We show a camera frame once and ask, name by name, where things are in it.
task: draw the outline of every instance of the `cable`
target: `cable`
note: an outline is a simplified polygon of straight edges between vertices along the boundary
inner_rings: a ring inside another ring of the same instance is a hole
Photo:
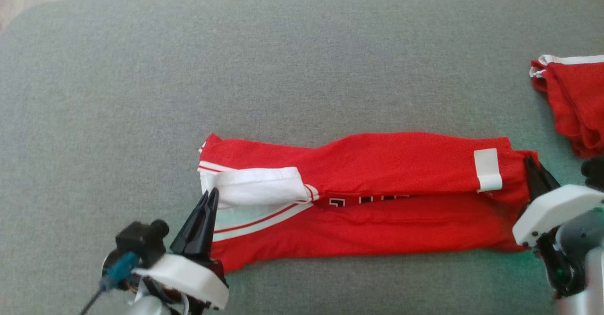
[[[103,292],[115,288],[118,283],[130,276],[132,270],[138,267],[139,257],[130,252],[123,255],[118,261],[107,270],[107,274],[99,282],[99,291],[88,301],[88,304],[82,309],[80,315],[88,313],[92,305],[99,300]]]
[[[86,313],[88,313],[88,311],[90,310],[90,308],[92,307],[92,305],[97,302],[97,300],[101,297],[101,295],[103,294],[103,290],[99,289],[97,291],[96,294],[94,294],[94,296],[88,301],[88,304],[86,304],[86,306],[84,307],[84,309],[82,309],[82,311],[80,311],[80,315],[85,315]]]
[[[183,299],[183,304],[184,304],[183,315],[188,315],[189,304],[188,304],[187,294],[181,293],[181,298]]]

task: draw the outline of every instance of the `white stripe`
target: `white stripe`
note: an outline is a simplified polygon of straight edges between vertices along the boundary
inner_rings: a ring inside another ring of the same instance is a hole
[[[306,186],[310,190],[310,192],[312,192],[312,196],[308,196],[310,198],[310,201],[319,200],[319,190],[317,190],[317,188],[310,184],[304,184],[304,186]]]
[[[209,175],[217,175],[218,173],[220,173],[220,172],[216,172],[216,171],[202,169],[201,167],[198,167],[197,171],[200,172],[200,173],[207,173]]]
[[[205,160],[200,161],[199,165],[201,165],[203,167],[207,167],[208,169],[213,169],[213,170],[218,170],[218,171],[235,171],[236,170],[236,169],[233,169],[233,167],[226,167],[226,166],[214,164],[213,162],[206,162]]]
[[[278,214],[277,216],[274,216],[272,218],[269,218],[268,220],[265,220],[263,222],[260,222],[260,223],[254,224],[254,225],[250,225],[249,227],[220,232],[220,233],[214,233],[214,242],[218,242],[220,240],[225,240],[225,239],[229,239],[229,238],[235,238],[235,237],[239,237],[239,236],[243,236],[243,235],[248,235],[250,233],[254,233],[254,232],[266,229],[272,225],[283,222],[312,206],[313,206],[313,204],[311,204],[311,203],[298,204],[298,205],[294,206],[293,208],[291,208],[281,214]]]
[[[225,171],[217,175],[201,174],[202,184],[218,188],[218,208],[284,205],[294,201],[311,201],[308,188],[296,167],[280,169],[244,169]]]
[[[236,227],[247,227],[254,222],[273,216],[291,205],[292,203],[285,203],[282,205],[260,205],[254,207],[219,209],[216,214],[214,230],[219,231]]]
[[[503,188],[497,149],[474,151],[474,164],[476,166],[476,176],[480,182],[478,192],[501,190]]]
[[[533,77],[543,78],[542,73],[545,72],[545,71],[546,71],[545,69],[539,70],[539,68],[537,68],[537,67],[531,67],[530,70],[529,70],[529,72],[528,72],[528,75],[531,78],[533,78]]]
[[[598,63],[604,62],[604,55],[591,55],[589,57],[568,57],[561,58],[555,57],[553,55],[544,54],[539,57],[539,62],[542,65],[547,65],[549,63],[561,63],[563,65],[578,65],[580,63]]]

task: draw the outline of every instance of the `gray fabric surface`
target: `gray fabric surface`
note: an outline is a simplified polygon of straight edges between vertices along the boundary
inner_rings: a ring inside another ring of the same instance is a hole
[[[84,0],[0,38],[0,306],[75,314],[133,220],[175,231],[209,132],[509,136],[562,183],[580,161],[531,88],[540,54],[604,54],[604,0]],[[530,253],[283,260],[228,276],[227,314],[548,314]],[[125,295],[91,314],[119,314]]]

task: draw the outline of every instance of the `white trim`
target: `white trim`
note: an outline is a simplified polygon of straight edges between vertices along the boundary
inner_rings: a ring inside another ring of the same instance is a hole
[[[253,224],[248,227],[231,230],[231,231],[225,231],[225,232],[219,232],[219,233],[214,232],[214,242],[219,242],[220,240],[248,235],[250,233],[254,233],[254,232],[266,229],[272,225],[283,222],[312,206],[313,206],[312,203],[296,204],[291,209],[289,209],[285,212],[282,212],[282,213],[278,214],[277,216],[269,218],[268,220],[265,220],[263,222]]]
[[[309,188],[302,182],[296,167],[280,169],[243,169],[200,173],[203,188],[220,190],[218,208],[254,205],[283,205],[292,202],[308,203],[313,200]]]
[[[310,190],[310,192],[312,192],[312,196],[309,196],[309,201],[313,202],[319,200],[320,195],[319,190],[317,190],[317,188],[310,184],[304,184],[304,186],[306,186]]]
[[[207,143],[207,141],[203,142],[203,144],[201,145],[201,147],[199,147],[199,150],[197,150],[197,152],[199,152],[199,153],[203,152],[203,147],[205,146],[205,143]]]
[[[474,151],[474,165],[476,166],[476,176],[480,182],[478,192],[501,190],[503,188],[497,149]]]
[[[218,171],[235,171],[233,167],[222,166],[218,164],[214,164],[213,162],[206,162],[205,160],[199,161],[199,165],[203,167],[207,167],[208,169],[218,170]]]
[[[274,209],[274,210],[270,210],[270,212],[267,213],[263,213],[260,216],[254,217],[254,218],[250,218],[248,220],[245,220],[242,223],[236,224],[236,223],[227,223],[226,225],[222,226],[220,223],[220,218],[216,218],[216,224],[214,225],[214,231],[221,231],[224,229],[230,229],[230,228],[237,228],[237,227],[244,227],[247,226],[248,224],[252,224],[255,223],[259,220],[263,220],[267,217],[270,217],[272,214],[276,214],[281,212],[281,210],[287,209],[288,207],[290,207],[292,205],[292,203],[287,203],[281,207],[279,207],[278,209]],[[224,210],[218,210],[218,216],[220,216],[220,214],[224,212]]]
[[[563,65],[578,65],[580,63],[598,63],[604,62],[604,55],[590,55],[588,57],[555,57],[554,55],[544,54],[539,57],[539,62],[542,65],[550,63],[561,63]]]
[[[216,171],[212,171],[212,170],[206,170],[206,169],[202,169],[201,167],[197,168],[197,172],[199,173],[206,173],[208,175],[217,175],[220,172],[216,172]]]
[[[528,72],[528,75],[531,78],[534,78],[534,77],[543,78],[543,72],[545,72],[545,71],[546,71],[546,69],[539,69],[537,67],[531,67]]]

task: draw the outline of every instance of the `blue cable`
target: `blue cable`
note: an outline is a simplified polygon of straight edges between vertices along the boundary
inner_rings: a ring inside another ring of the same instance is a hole
[[[88,313],[88,310],[95,302],[97,302],[103,292],[117,287],[121,281],[130,276],[132,270],[138,267],[138,261],[139,257],[133,252],[129,252],[118,259],[118,261],[109,270],[107,270],[107,274],[101,278],[101,281],[99,282],[99,290],[88,301],[88,304],[86,304],[84,309],[82,309],[80,315]]]

